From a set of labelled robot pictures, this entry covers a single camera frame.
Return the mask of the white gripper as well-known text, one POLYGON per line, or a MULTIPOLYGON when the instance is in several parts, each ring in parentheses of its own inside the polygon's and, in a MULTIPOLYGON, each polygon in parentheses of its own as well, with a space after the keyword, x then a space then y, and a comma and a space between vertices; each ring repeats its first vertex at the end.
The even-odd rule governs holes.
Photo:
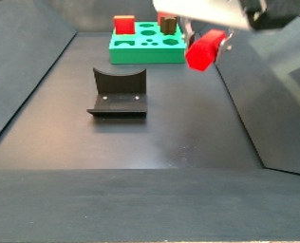
POLYGON ((228 37, 220 43, 216 60, 233 49, 232 39, 236 36, 233 28, 251 28, 239 0, 153 0, 153 5, 157 12, 182 17, 181 27, 188 47, 192 46, 196 35, 190 19, 231 27, 228 37))

